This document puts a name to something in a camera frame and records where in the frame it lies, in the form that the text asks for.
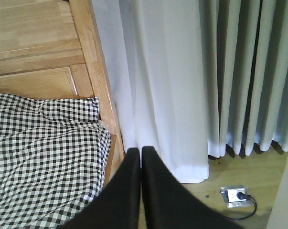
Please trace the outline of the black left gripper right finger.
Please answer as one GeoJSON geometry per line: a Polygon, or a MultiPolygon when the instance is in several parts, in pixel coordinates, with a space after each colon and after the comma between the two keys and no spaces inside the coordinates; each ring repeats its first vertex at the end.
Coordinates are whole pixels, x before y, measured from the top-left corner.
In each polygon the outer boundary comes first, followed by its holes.
{"type": "Polygon", "coordinates": [[[142,195],[149,229],[240,228],[185,189],[152,146],[142,149],[142,195]]]}

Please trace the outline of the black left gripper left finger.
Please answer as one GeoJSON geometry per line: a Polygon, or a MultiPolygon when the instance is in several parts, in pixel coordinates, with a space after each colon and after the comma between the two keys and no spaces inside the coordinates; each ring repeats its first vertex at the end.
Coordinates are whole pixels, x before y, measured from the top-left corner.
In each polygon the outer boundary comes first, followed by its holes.
{"type": "Polygon", "coordinates": [[[141,168],[138,148],[127,150],[123,162],[101,193],[59,229],[137,229],[141,168]]]}

